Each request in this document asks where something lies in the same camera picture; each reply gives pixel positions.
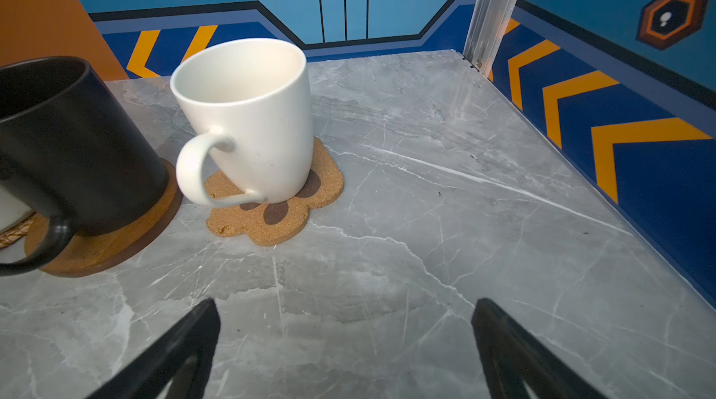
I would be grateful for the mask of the black mug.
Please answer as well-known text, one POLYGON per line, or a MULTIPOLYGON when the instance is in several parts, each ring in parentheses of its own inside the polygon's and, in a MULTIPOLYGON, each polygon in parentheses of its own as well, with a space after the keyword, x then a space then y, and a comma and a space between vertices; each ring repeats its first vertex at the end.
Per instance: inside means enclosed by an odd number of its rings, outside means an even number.
POLYGON ((48 218, 31 255, 2 276, 39 270, 76 235, 139 219, 162 197, 164 163, 91 64, 54 56, 1 69, 1 184, 48 218))

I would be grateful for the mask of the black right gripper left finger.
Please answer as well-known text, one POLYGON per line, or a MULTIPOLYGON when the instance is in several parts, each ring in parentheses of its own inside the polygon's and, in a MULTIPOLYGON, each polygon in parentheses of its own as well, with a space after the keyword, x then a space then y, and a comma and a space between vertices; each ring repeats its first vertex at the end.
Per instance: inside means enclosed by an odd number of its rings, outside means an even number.
POLYGON ((203 397, 220 329, 216 302, 206 298, 90 397, 203 397))

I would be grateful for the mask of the cream white mug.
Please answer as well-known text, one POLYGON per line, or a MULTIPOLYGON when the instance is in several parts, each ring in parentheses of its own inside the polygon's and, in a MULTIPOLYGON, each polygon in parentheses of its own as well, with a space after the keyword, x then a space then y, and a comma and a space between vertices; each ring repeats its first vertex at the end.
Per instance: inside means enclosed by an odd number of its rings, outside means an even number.
POLYGON ((304 187, 313 161, 307 57, 296 45, 248 38, 182 62, 170 88, 196 136, 179 153, 179 188, 221 209, 280 203, 304 187))

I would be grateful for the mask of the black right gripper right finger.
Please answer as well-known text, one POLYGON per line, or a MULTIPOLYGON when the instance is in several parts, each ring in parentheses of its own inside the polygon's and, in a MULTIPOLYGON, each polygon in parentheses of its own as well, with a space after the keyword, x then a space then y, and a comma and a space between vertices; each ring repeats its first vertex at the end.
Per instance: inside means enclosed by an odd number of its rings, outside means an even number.
POLYGON ((493 300, 477 300, 471 325, 492 398, 604 397, 493 300))

